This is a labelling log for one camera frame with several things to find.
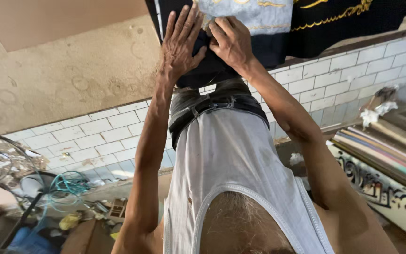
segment cardboard sheet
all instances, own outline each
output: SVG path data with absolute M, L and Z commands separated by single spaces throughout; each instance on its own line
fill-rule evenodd
M 145 14 L 144 0 L 0 0 L 0 42 L 14 51 Z

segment man's left hand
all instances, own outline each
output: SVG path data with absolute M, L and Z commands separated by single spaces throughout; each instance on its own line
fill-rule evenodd
M 197 67 L 205 57 L 206 46 L 192 57 L 192 49 L 197 40 L 203 16 L 198 13 L 196 3 L 189 8 L 185 5 L 175 23 L 176 12 L 172 11 L 167 23 L 166 36 L 162 42 L 162 65 L 160 75 L 164 75 L 175 85 L 185 73 Z

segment black fabric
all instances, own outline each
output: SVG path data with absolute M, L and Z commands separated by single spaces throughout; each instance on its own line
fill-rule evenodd
M 294 3 L 287 55 L 313 58 L 341 40 L 396 30 L 406 16 L 406 0 L 328 0 L 310 8 L 301 8 L 315 2 L 317 0 Z M 350 11 L 346 16 L 339 18 L 347 9 Z M 339 19 L 294 30 L 332 17 Z
M 192 5 L 192 0 L 159 0 L 164 35 L 166 34 L 170 12 L 174 10 L 178 16 L 185 4 Z M 273 69 L 284 63 L 288 35 L 288 33 L 277 33 L 274 35 L 252 36 L 253 54 L 265 68 Z M 210 38 L 206 35 L 206 32 L 200 31 L 195 42 L 193 55 L 197 54 L 202 46 L 209 46 L 209 40 Z M 239 74 L 208 49 L 206 57 L 200 62 L 199 66 L 183 75 L 176 84 L 180 88 L 189 86 L 197 89 L 236 77 L 239 77 Z

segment man's arm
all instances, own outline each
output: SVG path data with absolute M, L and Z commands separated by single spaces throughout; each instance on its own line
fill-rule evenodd
M 192 49 L 202 24 L 198 8 L 185 5 L 175 23 L 171 12 L 162 43 L 162 64 L 156 78 L 153 98 L 145 118 L 136 151 L 136 170 L 126 205 L 125 221 L 113 254 L 157 253 L 162 242 L 154 237 L 158 218 L 157 171 L 161 167 L 166 144 L 167 123 L 173 87 L 183 74 L 198 66 L 206 47 L 192 57 Z
M 337 218 L 339 250 L 343 253 L 397 253 L 372 210 L 350 186 L 325 145 L 319 126 L 253 56 L 250 32 L 235 17 L 210 24 L 213 50 L 264 98 L 280 127 L 302 147 L 315 202 Z

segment hand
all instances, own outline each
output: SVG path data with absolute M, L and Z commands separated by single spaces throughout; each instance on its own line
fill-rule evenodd
M 236 17 L 216 18 L 209 24 L 214 38 L 209 48 L 240 75 L 256 58 L 252 53 L 250 31 Z
M 167 23 L 166 36 L 162 42 L 162 65 L 159 75 L 165 75 L 175 85 L 185 73 L 197 67 L 205 57 L 206 46 L 192 57 L 192 49 L 203 22 L 197 4 L 185 5 L 174 27 L 176 12 L 172 11 Z

